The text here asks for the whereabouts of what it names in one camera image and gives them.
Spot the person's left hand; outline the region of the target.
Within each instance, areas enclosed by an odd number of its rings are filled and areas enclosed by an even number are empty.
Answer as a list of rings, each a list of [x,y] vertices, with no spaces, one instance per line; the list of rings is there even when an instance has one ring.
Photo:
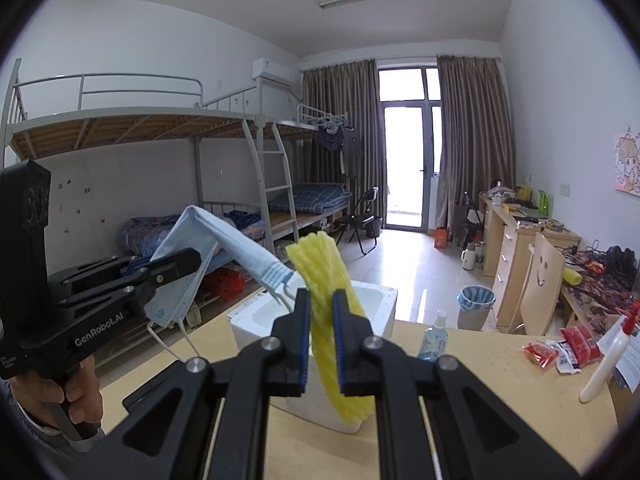
[[[100,382],[96,376],[96,360],[88,356],[80,362],[78,370],[61,387],[34,372],[17,375],[9,380],[14,399],[37,422],[58,428],[49,405],[68,402],[68,416],[75,424],[99,424],[103,417]]]

